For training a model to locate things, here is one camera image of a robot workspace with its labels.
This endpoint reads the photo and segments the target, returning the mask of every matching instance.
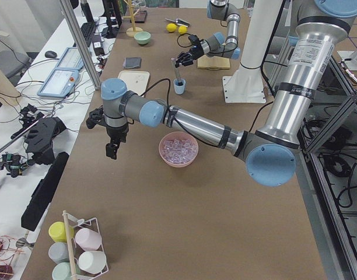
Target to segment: lemon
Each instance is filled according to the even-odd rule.
[[[176,24],[174,24],[174,23],[169,23],[169,24],[167,24],[167,26],[166,26],[166,29],[167,29],[167,31],[168,31],[169,33],[174,32],[174,31],[176,30],[176,28],[177,28],[177,26],[176,26]]]
[[[178,28],[178,32],[180,33],[180,34],[184,34],[184,33],[186,33],[187,31],[188,31],[188,29],[186,28],[186,26],[180,26],[179,28]]]

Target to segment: bowl of ice cubes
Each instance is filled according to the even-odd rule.
[[[185,132],[175,131],[160,140],[159,154],[168,165],[185,167],[197,156],[198,142]]]

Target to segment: cup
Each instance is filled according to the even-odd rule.
[[[71,238],[74,236],[74,229],[69,228],[71,233]],[[49,227],[49,236],[54,242],[67,242],[66,230],[64,227],[64,222],[55,222]]]
[[[51,260],[56,264],[65,262],[68,263],[69,257],[67,243],[55,242],[53,245],[50,246],[48,255]]]
[[[78,264],[81,270],[98,274],[106,266],[106,255],[102,251],[86,251],[80,255]]]
[[[83,228],[76,233],[75,242],[84,251],[96,251],[102,244],[102,237],[94,230]]]
[[[185,91],[186,80],[181,79],[181,81],[183,84],[179,86],[177,79],[173,80],[174,92],[176,92],[178,95],[182,95]]]
[[[76,274],[80,274],[78,265],[75,264],[75,266]],[[71,266],[69,262],[61,262],[60,264],[57,264],[51,273],[52,280],[72,280],[71,275]]]
[[[9,280],[13,276],[13,268],[10,265],[0,265],[0,280]]]

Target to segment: white table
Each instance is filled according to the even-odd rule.
[[[101,32],[102,29],[106,27],[105,24],[102,24],[105,21],[106,20],[104,18],[100,19],[99,24],[101,25],[99,26],[98,32]],[[84,17],[80,17],[78,18],[78,22],[81,25],[83,22],[86,22],[86,20]],[[114,41],[115,39],[105,39],[105,42],[103,43],[106,53],[105,57],[107,56],[109,49],[112,48]],[[54,34],[48,40],[47,44],[43,47],[36,59],[33,61],[33,63],[47,60],[44,54],[48,50],[55,51],[58,54],[58,58],[60,58],[64,50],[67,47],[71,47],[73,43],[74,40],[68,29],[67,23],[65,20],[63,20]],[[93,62],[97,62],[93,50],[92,59]],[[51,60],[32,66],[29,71],[24,74],[20,82],[30,80],[44,81],[51,70],[55,67],[56,63],[57,60]],[[23,91],[24,97],[19,99],[21,107],[24,107],[30,103],[40,109],[49,111],[52,109],[52,105],[49,106],[42,104],[51,103],[55,100],[38,98],[37,91],[39,90],[40,85],[42,85],[42,83],[33,82],[31,85],[29,83],[23,83],[16,87],[17,90],[21,92],[26,86],[28,86]],[[54,116],[59,117],[66,125],[66,127],[71,130],[70,131],[66,129],[53,140],[53,150],[55,156],[60,152],[66,152],[68,154],[71,153],[76,137],[78,136],[76,131],[79,129],[80,124],[86,117],[85,115],[94,92],[94,87],[85,69],[81,71],[80,78],[76,83],[75,89],[76,95],[71,95],[68,100],[74,100],[76,103],[66,103],[57,105],[55,107],[56,110]],[[8,121],[16,118],[18,116],[17,111],[20,111],[19,106],[2,106],[0,108],[0,121]],[[0,123],[0,147],[9,142],[10,136],[14,132],[18,131],[21,127],[22,126],[18,119],[7,123]],[[22,156],[26,156],[23,144],[24,137],[21,137],[6,151],[9,153],[19,153]],[[24,171],[23,176],[18,176],[17,178],[11,178],[10,176],[7,176],[6,170],[0,171],[0,236],[8,235],[18,239],[25,235],[27,230],[20,226],[20,217],[30,202],[32,192],[37,187],[39,181],[45,177],[49,167],[50,166],[43,164],[35,164],[34,166]],[[36,231],[29,233],[27,237],[29,242],[36,241],[44,217],[45,214],[41,219],[41,222],[38,225]],[[14,257],[12,265],[15,274],[13,279],[20,279],[30,257],[30,250],[28,248],[24,248],[23,251],[24,253]]]

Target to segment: table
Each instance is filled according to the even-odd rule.
[[[101,31],[104,27],[103,23],[106,21],[105,18],[99,19],[99,30]],[[85,17],[78,17],[78,22],[81,25],[86,22]],[[114,43],[115,39],[105,39],[104,49],[105,52]],[[71,47],[74,40],[68,29],[65,20],[61,22],[54,34],[45,44],[43,49],[40,51],[36,59],[32,62],[35,64],[39,61],[47,60],[44,53],[48,50],[55,51],[58,54],[58,58],[64,52],[67,47]],[[94,52],[92,52],[92,58],[94,62],[97,62]],[[51,70],[55,67],[57,61],[51,60],[40,64],[32,66],[23,75],[20,82],[26,82],[30,80],[44,81]],[[70,130],[66,130],[60,135],[58,135],[53,141],[53,151],[57,155],[60,152],[71,153],[74,146],[76,137],[78,136],[77,130],[83,121],[86,111],[88,109],[89,103],[91,101],[94,87],[89,79],[88,73],[82,70],[80,74],[80,81],[76,84],[76,90],[78,90],[78,95],[74,103],[63,104],[62,106],[57,106],[55,116],[59,117],[63,123]],[[55,100],[48,99],[38,99],[37,91],[40,88],[41,83],[32,83],[29,87],[28,83],[23,83],[17,86],[17,90],[24,90],[24,97],[19,99],[21,107],[30,103],[34,106],[40,106],[39,109],[51,110],[52,106],[43,105],[48,102],[53,102]],[[0,121],[12,120],[17,116],[17,111],[20,110],[19,106],[15,108],[10,106],[2,106],[0,108]],[[21,124],[18,120],[0,123],[0,147],[10,141],[10,136],[21,128]],[[6,151],[8,152],[18,152],[19,154],[25,156],[25,150],[23,149],[23,138],[16,141],[12,146],[10,146]],[[0,236],[8,235],[15,238],[23,237],[26,230],[20,227],[20,217],[24,213],[26,207],[31,199],[31,194],[35,190],[39,181],[45,177],[50,166],[46,165],[35,165],[30,169],[24,171],[23,176],[17,178],[11,178],[6,175],[6,170],[0,172]],[[37,235],[41,229],[41,222],[38,225],[35,232],[30,232],[28,235],[29,242],[35,242]],[[30,257],[30,251],[25,248],[24,254],[20,254],[14,259],[13,268],[15,276],[13,279],[20,279],[20,276],[28,262]]]
[[[123,70],[125,57],[142,57],[150,84],[173,78],[170,58],[182,51],[177,33],[165,31],[164,18],[183,18],[190,33],[209,37],[221,29],[205,9],[149,9],[141,26],[151,32],[144,47],[126,36],[123,24],[101,78]],[[241,15],[243,47],[248,17]],[[187,91],[171,90],[170,102],[231,127],[248,128],[259,104],[226,104],[221,77],[230,71],[180,68]],[[165,98],[166,84],[148,98]],[[93,95],[90,110],[102,103]],[[256,123],[260,127],[264,112]],[[81,125],[60,185],[22,279],[48,279],[54,264],[47,229],[62,220],[62,210],[78,218],[96,216],[110,272],[100,279],[325,279],[302,195],[296,179],[278,188],[256,184],[239,159],[229,152],[199,144],[196,160],[186,168],[166,165],[158,153],[169,133],[131,125],[118,160],[105,157],[109,141],[104,128]]]

